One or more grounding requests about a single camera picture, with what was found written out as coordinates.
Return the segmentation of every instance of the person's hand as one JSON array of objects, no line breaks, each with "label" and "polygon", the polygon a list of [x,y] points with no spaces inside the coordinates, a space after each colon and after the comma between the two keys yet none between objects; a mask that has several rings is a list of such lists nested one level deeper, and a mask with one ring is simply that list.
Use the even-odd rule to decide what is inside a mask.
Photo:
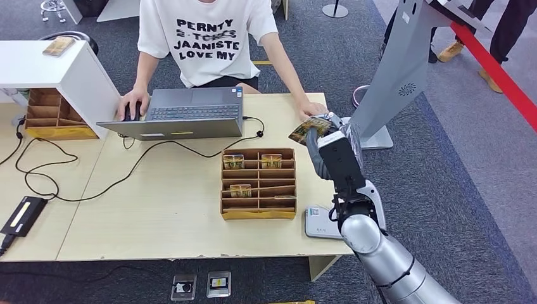
[{"label": "person's hand", "polygon": [[[117,110],[119,120],[123,120],[125,115],[130,115],[131,118],[134,118],[134,115],[136,115],[137,101],[142,102],[142,106],[140,107],[140,115],[143,116],[146,114],[149,106],[149,93],[146,87],[135,85],[132,91],[128,92],[121,98]],[[126,105],[129,105],[130,113],[125,113]]]},{"label": "person's hand", "polygon": [[312,103],[310,101],[306,101],[304,103],[301,103],[298,107],[298,115],[300,116],[300,119],[302,121],[308,119],[310,116],[325,113],[328,113],[328,109],[326,108],[326,106],[320,103]]}]

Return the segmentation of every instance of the laptop touchpad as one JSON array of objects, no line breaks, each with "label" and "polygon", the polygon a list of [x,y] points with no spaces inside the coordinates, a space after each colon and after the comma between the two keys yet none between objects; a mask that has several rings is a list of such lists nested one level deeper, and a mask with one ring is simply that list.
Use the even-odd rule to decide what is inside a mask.
[{"label": "laptop touchpad", "polygon": [[201,106],[221,105],[224,103],[221,90],[193,90],[192,104]]}]

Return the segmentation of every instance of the black pants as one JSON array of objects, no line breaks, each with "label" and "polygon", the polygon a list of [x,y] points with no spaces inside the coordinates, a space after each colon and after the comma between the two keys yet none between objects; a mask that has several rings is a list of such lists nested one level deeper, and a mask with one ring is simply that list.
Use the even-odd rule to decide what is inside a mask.
[{"label": "black pants", "polygon": [[259,90],[259,78],[253,77],[250,79],[238,79],[235,77],[230,76],[222,76],[221,78],[215,79],[211,82],[208,82],[206,84],[202,84],[197,87],[234,87],[240,83],[248,84],[252,88]]},{"label": "black pants", "polygon": [[[395,20],[395,15],[397,14],[397,9],[393,12],[393,15],[391,15],[391,18],[388,22],[388,26],[386,27],[386,31],[384,32],[384,43],[388,43],[389,36],[391,35],[391,28],[393,27],[393,22]],[[436,32],[436,27],[433,27],[431,29],[431,42],[433,41],[434,33]]]},{"label": "black pants", "polygon": [[[481,20],[492,2],[494,0],[473,0],[469,10],[477,19]],[[529,16],[535,12],[536,8],[537,0],[510,0],[507,3],[507,7],[490,42],[490,55],[497,62],[501,64],[507,61],[507,54],[519,39],[528,23]],[[476,33],[474,28],[471,28],[471,30],[472,33]]]}]

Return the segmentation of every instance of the card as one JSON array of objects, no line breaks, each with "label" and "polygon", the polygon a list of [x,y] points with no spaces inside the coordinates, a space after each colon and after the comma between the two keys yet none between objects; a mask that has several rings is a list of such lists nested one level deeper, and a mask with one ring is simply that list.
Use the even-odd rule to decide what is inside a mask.
[{"label": "card", "polygon": [[232,198],[251,198],[251,185],[229,186]]},{"label": "card", "polygon": [[330,129],[330,126],[332,123],[326,119],[319,118],[319,117],[310,117],[305,122],[303,122],[301,125],[299,125],[291,135],[289,135],[289,138],[296,141],[299,144],[306,145],[306,134],[308,134],[308,131],[310,128],[314,127],[317,129],[317,138],[323,136],[328,129]]},{"label": "card", "polygon": [[264,154],[261,156],[261,169],[281,169],[281,154]]},{"label": "card", "polygon": [[237,170],[244,169],[244,155],[224,155],[224,169]]},{"label": "card", "polygon": [[60,57],[71,45],[75,43],[73,37],[59,36],[43,51],[43,54]]}]

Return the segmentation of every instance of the black shorts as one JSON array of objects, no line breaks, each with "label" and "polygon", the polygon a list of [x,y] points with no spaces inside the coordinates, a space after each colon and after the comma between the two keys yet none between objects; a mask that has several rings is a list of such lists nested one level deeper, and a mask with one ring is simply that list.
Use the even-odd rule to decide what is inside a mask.
[{"label": "black shorts", "polygon": [[253,77],[250,79],[238,79],[230,76],[222,76],[221,78],[215,79],[198,87],[235,87],[240,83],[248,84],[252,88],[258,90],[259,78]]}]

